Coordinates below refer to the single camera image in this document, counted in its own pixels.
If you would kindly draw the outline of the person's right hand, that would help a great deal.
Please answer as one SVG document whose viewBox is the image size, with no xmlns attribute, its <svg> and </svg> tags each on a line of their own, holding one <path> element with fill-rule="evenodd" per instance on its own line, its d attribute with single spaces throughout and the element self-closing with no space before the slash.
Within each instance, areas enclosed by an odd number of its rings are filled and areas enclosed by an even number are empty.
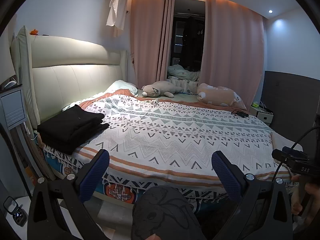
<svg viewBox="0 0 320 240">
<path fill-rule="evenodd" d="M 315 184 L 307 183 L 306 180 L 299 175 L 293 176 L 291 181 L 299 183 L 299 188 L 294 189 L 291 197 L 291 213 L 293 215 L 299 215 L 303 211 L 304 206 L 302 202 L 307 195 L 310 196 L 310 207 L 306 209 L 307 213 L 303 224 L 307 227 L 319 212 L 319 187 Z"/>
</svg>

